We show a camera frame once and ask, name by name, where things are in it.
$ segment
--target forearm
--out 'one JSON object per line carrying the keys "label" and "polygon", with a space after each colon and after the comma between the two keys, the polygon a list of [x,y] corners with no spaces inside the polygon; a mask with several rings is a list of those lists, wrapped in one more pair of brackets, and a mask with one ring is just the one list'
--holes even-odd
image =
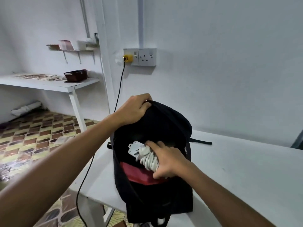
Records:
{"label": "forearm", "polygon": [[179,175],[197,192],[223,227],[274,226],[241,199],[205,175],[193,163],[188,162],[180,169]]}
{"label": "forearm", "polygon": [[108,116],[58,147],[5,188],[0,193],[1,226],[33,226],[120,125],[115,114]]}

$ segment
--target white wall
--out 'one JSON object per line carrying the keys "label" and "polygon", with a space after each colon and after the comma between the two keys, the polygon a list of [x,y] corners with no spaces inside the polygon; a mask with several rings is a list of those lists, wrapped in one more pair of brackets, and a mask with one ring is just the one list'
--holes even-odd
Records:
{"label": "white wall", "polygon": [[[20,71],[16,53],[0,24],[0,76]],[[34,99],[31,89],[0,85],[0,124],[15,118],[11,115],[12,109],[31,103]]]}
{"label": "white wall", "polygon": [[[86,10],[91,37],[97,32],[93,4],[86,0]],[[101,120],[108,115],[107,96],[103,82],[100,54],[95,60],[90,53],[49,51],[46,44],[58,44],[58,40],[85,40],[86,32],[79,0],[0,0],[0,21],[12,40],[21,66],[28,73],[63,75],[64,72],[88,69],[101,84],[77,91],[85,118]],[[67,94],[40,91],[39,100],[51,111],[73,115]]]}
{"label": "white wall", "polygon": [[[102,1],[117,97],[115,60],[138,46],[137,0]],[[144,43],[158,48],[157,66],[126,68],[120,104],[149,92],[196,130],[293,143],[303,128],[301,0],[145,2]]]}

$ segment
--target person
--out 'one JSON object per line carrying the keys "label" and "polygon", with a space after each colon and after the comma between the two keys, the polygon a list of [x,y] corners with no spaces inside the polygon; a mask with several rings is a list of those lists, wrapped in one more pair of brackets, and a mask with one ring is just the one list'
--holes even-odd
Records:
{"label": "person", "polygon": [[[0,192],[2,227],[32,227],[119,127],[137,122],[151,106],[149,94],[130,97],[115,113],[77,135],[40,160]],[[188,161],[181,152],[162,142],[147,141],[159,159],[153,177],[179,176],[204,200],[222,226],[274,226]]]}

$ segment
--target electrical outlet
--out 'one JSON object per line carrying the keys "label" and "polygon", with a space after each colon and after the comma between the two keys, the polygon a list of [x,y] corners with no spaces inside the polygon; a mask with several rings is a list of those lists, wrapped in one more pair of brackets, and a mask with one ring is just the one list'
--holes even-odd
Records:
{"label": "electrical outlet", "polygon": [[140,48],[138,49],[139,66],[156,66],[157,49]]}
{"label": "electrical outlet", "polygon": [[137,48],[125,48],[123,49],[124,55],[132,55],[133,61],[129,63],[132,66],[139,66],[139,56],[138,56],[138,49]]}

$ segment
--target black cord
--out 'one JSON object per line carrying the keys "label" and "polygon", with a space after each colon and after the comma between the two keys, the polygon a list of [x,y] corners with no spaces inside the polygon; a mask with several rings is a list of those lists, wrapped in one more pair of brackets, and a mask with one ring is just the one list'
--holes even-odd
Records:
{"label": "black cord", "polygon": [[[125,68],[125,62],[124,62],[123,71],[122,71],[122,74],[121,74],[121,80],[120,80],[120,86],[119,86],[119,93],[118,93],[118,98],[117,98],[116,107],[115,107],[114,112],[116,111],[117,105],[118,105],[118,100],[119,100],[119,95],[120,95],[120,91],[121,91],[121,83],[122,83],[122,77],[123,77],[124,68]],[[86,175],[84,176],[84,179],[83,179],[83,181],[82,181],[82,183],[81,183],[81,185],[80,185],[80,187],[79,187],[79,190],[78,190],[78,193],[77,193],[77,196],[76,196],[76,208],[77,208],[79,217],[80,217],[81,220],[83,221],[85,227],[87,227],[87,224],[86,224],[86,222],[84,221],[83,217],[82,217],[81,214],[80,214],[80,210],[79,210],[79,206],[78,206],[78,197],[79,197],[79,194],[80,194],[81,187],[82,187],[82,185],[83,185],[83,183],[84,183],[84,181],[85,181],[85,179],[86,179],[86,176],[87,176],[87,174],[89,173],[89,170],[90,170],[90,168],[91,168],[91,166],[92,166],[94,157],[95,157],[95,155],[93,155],[93,158],[92,158],[92,160],[91,160],[91,164],[89,164],[89,168],[88,168],[88,170],[87,170],[87,172],[86,172]]]}

